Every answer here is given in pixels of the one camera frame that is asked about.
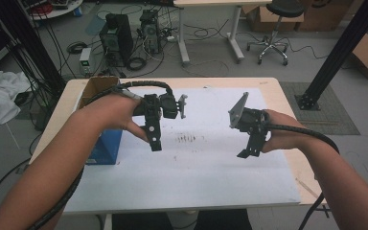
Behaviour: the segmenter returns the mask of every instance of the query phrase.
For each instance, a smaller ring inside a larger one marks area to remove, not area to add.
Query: table
[[[268,108],[275,109],[277,111],[286,113],[293,116],[292,110],[288,104],[288,101],[280,87],[279,82],[273,78],[213,78],[213,79],[153,79],[154,81],[163,81],[170,85],[172,89],[175,88],[199,88],[199,87],[216,87],[216,88],[258,88],[264,97],[265,103]],[[70,80],[62,94],[57,107],[52,115],[50,122],[48,123],[42,137],[34,151],[32,161],[41,153],[41,151],[48,145],[53,139],[59,129],[63,126],[69,115],[73,112],[74,105],[79,97],[79,93],[85,87],[88,80]],[[305,158],[305,156],[296,149],[286,150],[285,157],[292,172],[292,176],[295,179],[298,193],[301,197],[300,205],[313,204],[321,190],[319,185],[314,180],[314,175],[311,167]],[[185,210],[184,208],[177,207],[174,210]],[[89,210],[91,213],[109,213],[106,210]],[[73,210],[72,213],[80,213],[85,210]],[[128,212],[128,209],[115,210],[112,212]]]
[[[47,13],[47,14],[31,14],[30,17],[32,20],[38,21],[43,19],[49,19],[57,16],[64,15],[68,12],[73,12],[74,16],[81,16],[82,10],[81,10],[81,4],[83,0],[69,0],[67,9],[64,10],[56,10],[53,9],[53,11]]]
[[[178,46],[180,49],[181,59],[183,65],[190,63],[187,48],[184,42],[184,8],[187,7],[202,7],[202,6],[235,6],[233,13],[232,31],[227,33],[228,41],[237,57],[237,62],[240,63],[244,59],[244,55],[236,41],[236,33],[238,29],[238,22],[241,15],[242,5],[264,5],[270,3],[271,0],[175,0],[174,4],[180,8],[179,11],[179,36]]]

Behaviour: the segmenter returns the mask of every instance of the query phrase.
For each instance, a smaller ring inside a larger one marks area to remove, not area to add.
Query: stool
[[[265,35],[262,41],[247,42],[247,51],[250,50],[250,45],[262,45],[264,46],[264,49],[259,55],[258,64],[262,64],[262,58],[265,52],[267,52],[267,50],[269,49],[273,49],[281,56],[283,56],[283,64],[288,65],[288,58],[285,54],[288,48],[288,43],[274,42],[274,39],[276,38],[276,35],[279,31],[282,18],[300,16],[304,12],[304,6],[301,5],[301,3],[298,2],[298,0],[273,0],[270,4],[267,4],[266,7],[270,12],[279,15],[279,19],[276,23],[276,26],[273,32],[271,33],[271,37]],[[277,48],[278,46],[284,47],[283,51],[279,50],[279,48]]]

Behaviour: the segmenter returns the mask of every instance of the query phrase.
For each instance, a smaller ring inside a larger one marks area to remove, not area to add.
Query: black pole
[[[365,0],[336,45],[333,47],[333,50],[316,74],[309,88],[302,96],[296,96],[300,109],[310,110],[315,107],[322,92],[324,92],[345,59],[352,53],[367,32],[368,0]]]

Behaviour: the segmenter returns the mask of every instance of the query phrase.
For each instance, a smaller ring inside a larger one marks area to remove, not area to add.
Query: floor
[[[52,26],[60,47],[64,54],[66,54],[65,49],[72,42],[80,40],[90,43],[98,40],[98,37],[86,34],[85,29],[91,22],[93,16],[95,16],[95,13],[102,11],[103,7],[108,11],[113,11],[112,9],[115,8],[113,5],[87,3],[82,5],[82,17],[74,17],[70,13],[50,19],[46,21],[46,24],[42,24],[39,27],[38,30],[43,44],[46,46],[56,65],[59,66],[58,53],[44,25]],[[225,24],[226,19],[222,19],[219,15],[214,14],[213,11],[205,12],[207,13],[203,14],[204,18],[200,19],[192,17],[190,13],[187,14],[186,24],[189,26],[216,29],[223,25],[222,34],[223,32],[230,31],[230,21]],[[176,23],[176,17],[177,14],[172,17],[173,24]],[[186,67],[181,65],[178,46],[172,41],[164,48],[164,60],[160,67],[156,68],[162,56],[156,55],[154,59],[149,60],[148,65],[141,71],[130,72],[126,69],[121,70],[128,77],[142,74],[146,74],[144,78],[225,77],[230,79],[233,77],[274,77],[279,81],[311,82],[325,60],[324,58],[316,58],[314,55],[317,57],[327,55],[348,23],[342,22],[336,31],[328,33],[279,33],[279,38],[288,37],[291,43],[291,49],[287,51],[289,57],[288,66],[283,66],[282,59],[275,53],[267,54],[264,57],[263,63],[258,65],[257,54],[261,48],[252,47],[247,52],[246,42],[253,40],[252,35],[260,38],[264,34],[251,33],[245,20],[241,20],[237,38],[245,59],[240,64],[235,61],[226,39],[222,38],[221,35],[217,34],[211,38],[202,40],[190,40],[191,38],[202,38],[200,36],[206,35],[206,31],[196,31],[195,28],[186,27],[186,39],[188,39],[187,49],[191,60],[190,65]],[[208,35],[213,35],[216,32],[217,30],[209,30]],[[310,48],[303,49],[299,52],[292,51],[304,46],[311,46],[314,53]],[[101,61],[101,55],[94,55],[94,57],[97,63]],[[80,73],[78,60],[79,56],[70,56],[68,59],[70,68],[74,73]],[[14,63],[11,57],[5,57],[0,61],[0,71],[17,73],[20,71],[20,68]],[[70,74],[71,71],[67,67],[64,67],[64,77],[68,79],[73,78]],[[331,136],[331,138],[338,145],[342,156],[368,181],[368,80],[358,72],[354,63],[347,60],[332,80],[331,87],[360,132],[360,135]],[[34,129],[30,120],[12,119],[0,126],[0,179],[17,164],[30,157],[30,152],[33,152],[39,134],[40,131]],[[10,173],[7,179],[2,182],[0,185],[0,201],[11,185],[19,178],[22,169],[21,167]],[[308,206],[249,208],[248,215],[254,229],[296,229],[308,209]],[[327,217],[323,212],[314,212],[306,229],[337,229],[332,214],[329,215]],[[169,213],[169,217],[172,225],[176,229],[193,229],[196,212],[194,214],[171,212]],[[57,226],[58,230],[99,228],[100,222],[95,215],[65,215],[61,218]]]

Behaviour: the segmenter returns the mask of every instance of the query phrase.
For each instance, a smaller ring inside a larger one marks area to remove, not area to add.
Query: desk
[[[175,0],[174,4],[180,8],[179,11],[179,28],[180,33],[178,37],[178,46],[181,53],[183,65],[190,63],[187,48],[184,42],[184,8],[187,7],[202,7],[202,6],[235,6],[232,22],[232,31],[227,33],[229,43],[235,52],[237,62],[240,63],[244,59],[244,55],[236,41],[236,33],[238,29],[238,22],[241,15],[242,5],[264,5],[270,3],[271,0]]]
[[[273,78],[154,79],[154,80],[163,81],[167,83],[168,85],[172,87],[173,90],[175,88],[202,88],[204,86],[210,86],[210,87],[216,87],[216,88],[224,88],[224,87],[258,88],[260,92],[262,93],[262,96],[264,97],[265,103],[268,108],[272,108],[277,111],[284,112],[288,115],[293,116],[292,110],[280,87],[279,82],[277,82],[277,80]],[[58,130],[66,122],[69,115],[73,111],[73,108],[78,99],[79,93],[85,87],[86,83],[87,83],[87,80],[70,80],[68,82],[64,90],[64,93],[62,94],[61,99],[59,100],[57,107],[53,113],[53,116],[49,124],[47,125],[34,151],[32,160],[34,160],[41,153],[41,151],[48,145],[48,143],[53,139],[53,137],[56,135]],[[295,182],[297,184],[297,190],[301,197],[300,204],[313,204],[320,194],[320,188],[317,182],[314,180],[313,172],[311,170],[311,167],[308,161],[306,160],[305,156],[299,150],[296,150],[296,149],[286,150],[285,156],[288,161],[289,167],[291,169],[292,176],[295,179]],[[98,188],[98,189],[106,189],[106,186],[103,185],[102,188]],[[128,212],[131,210],[128,210],[128,209],[115,210],[113,207],[111,211],[112,212]],[[105,212],[105,210],[103,211],[92,210],[88,212],[109,213],[109,212]]]

